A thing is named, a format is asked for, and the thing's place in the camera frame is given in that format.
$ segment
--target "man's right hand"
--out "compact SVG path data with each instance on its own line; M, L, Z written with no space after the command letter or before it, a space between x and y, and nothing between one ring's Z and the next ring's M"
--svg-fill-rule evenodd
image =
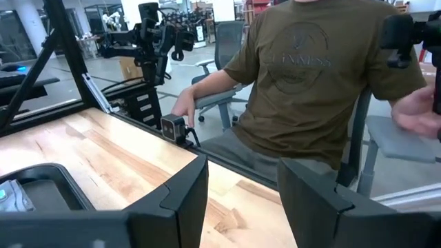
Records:
M194 91L192 87L183 90L172 108L172 114L188 116L188 125L194 127Z

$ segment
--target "printed graphic on t-shirt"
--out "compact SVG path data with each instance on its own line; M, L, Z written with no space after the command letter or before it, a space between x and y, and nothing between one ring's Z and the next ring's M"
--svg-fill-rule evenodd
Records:
M332 66L328 36L315 23L294 23L274 38L263 61L272 83L285 94L308 90Z

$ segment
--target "gray shorts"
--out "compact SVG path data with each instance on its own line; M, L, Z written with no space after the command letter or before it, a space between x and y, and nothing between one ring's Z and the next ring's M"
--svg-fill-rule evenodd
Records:
M254 169L266 175L269 179L277 181L279 158L266 156L251 150L231 130L226 130L222 135L202 142L201 147L238 164ZM326 163L311 159L290 159L293 162L308 167L321 176L326 176L333 180L337 179L337 171L334 171Z

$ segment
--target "olive green t-shirt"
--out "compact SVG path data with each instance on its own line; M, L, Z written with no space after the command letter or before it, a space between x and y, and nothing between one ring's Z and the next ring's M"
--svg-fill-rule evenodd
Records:
M239 83L255 82L237 137L261 154L339 169L365 87L394 101L425 86L415 52L407 69L387 67L391 51L378 44L391 14L393 6L375 0L290 0L260 14L224 68Z

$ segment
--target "t-shirt sleeve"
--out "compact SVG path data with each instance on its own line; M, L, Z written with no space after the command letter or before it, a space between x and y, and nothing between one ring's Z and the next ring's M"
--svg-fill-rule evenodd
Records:
M233 80L245 85L253 83L258 76L259 59L256 49L258 22L259 18L252 22L242 48L223 68Z
M367 80L373 95L378 100L395 101L426 85L414 49L411 51L411 65L405 69L388 67L387 59L392 55L392 51L380 49L382 23L386 17L397 13L392 6L386 9L384 17L378 19L373 42L369 48Z

